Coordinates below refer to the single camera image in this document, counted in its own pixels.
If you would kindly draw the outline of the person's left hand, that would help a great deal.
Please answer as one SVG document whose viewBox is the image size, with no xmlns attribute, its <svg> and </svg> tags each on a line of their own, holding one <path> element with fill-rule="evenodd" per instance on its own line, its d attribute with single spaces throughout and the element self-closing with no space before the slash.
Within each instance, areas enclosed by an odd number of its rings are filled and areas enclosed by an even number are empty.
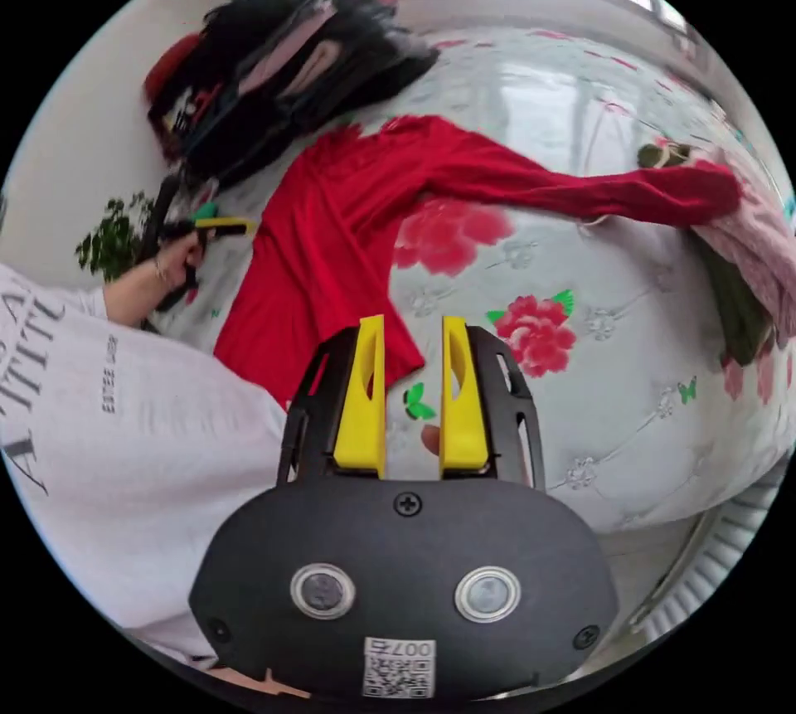
<svg viewBox="0 0 796 714">
<path fill-rule="evenodd" d="M 153 260 L 156 300 L 186 287 L 189 277 L 201 266 L 205 253 L 206 236 L 199 231 L 163 245 Z"/>
</svg>

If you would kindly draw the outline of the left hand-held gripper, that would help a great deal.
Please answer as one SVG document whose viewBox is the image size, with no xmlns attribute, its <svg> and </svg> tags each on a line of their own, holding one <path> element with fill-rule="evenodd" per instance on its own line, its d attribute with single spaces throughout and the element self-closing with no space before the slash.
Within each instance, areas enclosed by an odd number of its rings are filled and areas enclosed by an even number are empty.
<svg viewBox="0 0 796 714">
<path fill-rule="evenodd" d="M 256 232 L 256 222 L 242 217 L 212 217 L 195 221 L 177 221 L 165 223 L 160 235 L 167 243 L 180 240 L 191 233 L 196 233 L 202 250 L 206 249 L 208 238 L 226 238 L 250 236 Z M 155 308 L 156 313 L 166 313 L 183 297 L 198 289 L 197 268 L 186 263 L 183 282 L 168 293 Z"/>
</svg>

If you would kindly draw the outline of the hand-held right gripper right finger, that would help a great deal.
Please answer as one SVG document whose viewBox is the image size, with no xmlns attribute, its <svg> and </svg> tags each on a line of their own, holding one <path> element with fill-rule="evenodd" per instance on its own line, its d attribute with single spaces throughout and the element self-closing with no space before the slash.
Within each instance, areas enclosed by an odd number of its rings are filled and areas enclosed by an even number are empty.
<svg viewBox="0 0 796 714">
<path fill-rule="evenodd" d="M 439 474 L 441 478 L 478 475 L 488 465 L 489 449 L 464 319 L 443 317 L 442 348 Z"/>
</svg>

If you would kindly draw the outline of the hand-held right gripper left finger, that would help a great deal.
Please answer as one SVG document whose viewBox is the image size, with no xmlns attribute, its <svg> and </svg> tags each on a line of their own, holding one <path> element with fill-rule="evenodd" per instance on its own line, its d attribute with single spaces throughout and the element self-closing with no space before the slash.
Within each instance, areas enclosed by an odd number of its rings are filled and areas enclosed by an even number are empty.
<svg viewBox="0 0 796 714">
<path fill-rule="evenodd" d="M 384 318 L 362 318 L 333 451 L 346 473 L 386 476 Z"/>
</svg>

